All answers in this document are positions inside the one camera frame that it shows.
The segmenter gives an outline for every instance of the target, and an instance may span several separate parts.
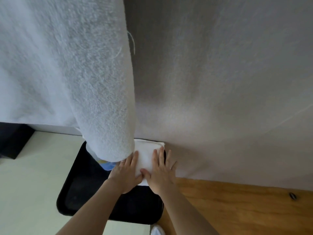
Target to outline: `black tray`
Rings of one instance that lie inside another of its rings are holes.
[[[58,196],[58,211],[73,216],[96,193],[109,174],[110,171],[102,169],[86,151],[84,142]],[[163,207],[161,198],[148,186],[136,186],[120,196],[109,219],[154,224],[161,218]]]

